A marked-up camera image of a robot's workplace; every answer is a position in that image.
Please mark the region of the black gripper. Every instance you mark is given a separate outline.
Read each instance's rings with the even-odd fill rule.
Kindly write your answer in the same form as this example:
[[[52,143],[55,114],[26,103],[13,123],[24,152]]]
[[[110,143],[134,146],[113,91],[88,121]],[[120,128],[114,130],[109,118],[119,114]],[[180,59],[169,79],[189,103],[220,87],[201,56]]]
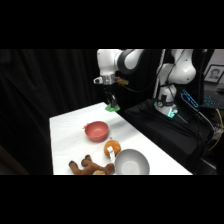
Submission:
[[[117,106],[117,99],[115,97],[115,92],[116,92],[116,85],[104,85],[103,86],[105,95],[106,97],[106,101],[107,101],[107,105],[111,105],[111,96],[112,96],[112,108],[115,108]]]

